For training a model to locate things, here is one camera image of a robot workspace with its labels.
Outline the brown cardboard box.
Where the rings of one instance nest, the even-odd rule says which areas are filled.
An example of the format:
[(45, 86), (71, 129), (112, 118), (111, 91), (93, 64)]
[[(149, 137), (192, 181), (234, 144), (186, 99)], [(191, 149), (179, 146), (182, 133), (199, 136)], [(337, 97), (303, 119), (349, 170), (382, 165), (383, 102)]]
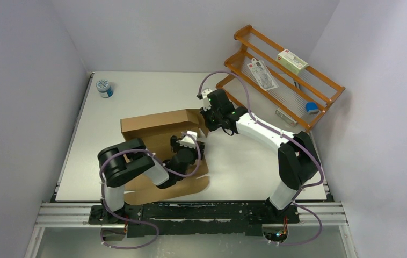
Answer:
[[(173, 157), (170, 138), (181, 136), (182, 132), (194, 131), (200, 138), (208, 135), (199, 109), (183, 109), (146, 116), (124, 118), (120, 120), (121, 134), (125, 140), (141, 138), (146, 148), (156, 153), (162, 160)], [(182, 178), (169, 188), (160, 189), (144, 174), (128, 182), (125, 189), (125, 202), (130, 205), (141, 205), (159, 202), (176, 197), (189, 197), (204, 191), (209, 186), (208, 166), (201, 161), (199, 170), (191, 177)]]

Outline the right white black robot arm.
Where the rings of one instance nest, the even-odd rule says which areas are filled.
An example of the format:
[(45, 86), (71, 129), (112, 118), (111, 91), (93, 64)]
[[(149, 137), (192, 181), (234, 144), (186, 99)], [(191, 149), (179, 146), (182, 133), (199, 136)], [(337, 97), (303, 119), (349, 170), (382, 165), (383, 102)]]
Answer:
[(222, 89), (206, 89), (197, 95), (210, 131), (222, 129), (229, 136), (241, 134), (277, 153), (280, 182), (267, 198), (266, 217), (273, 223), (286, 215), (286, 208), (297, 198), (306, 183), (321, 170), (310, 135), (283, 131), (251, 114), (245, 107), (234, 107)]

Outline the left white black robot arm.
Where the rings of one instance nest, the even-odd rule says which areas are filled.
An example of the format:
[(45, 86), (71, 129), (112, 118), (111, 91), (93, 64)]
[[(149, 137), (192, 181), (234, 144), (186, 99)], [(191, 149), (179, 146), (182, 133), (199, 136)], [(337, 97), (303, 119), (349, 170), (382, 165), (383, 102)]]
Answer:
[(131, 139), (101, 150), (97, 159), (101, 179), (103, 217), (110, 223), (125, 215), (125, 186), (143, 175), (159, 190), (172, 188), (203, 168), (205, 143), (188, 131), (171, 136), (172, 156), (161, 160), (141, 138)]

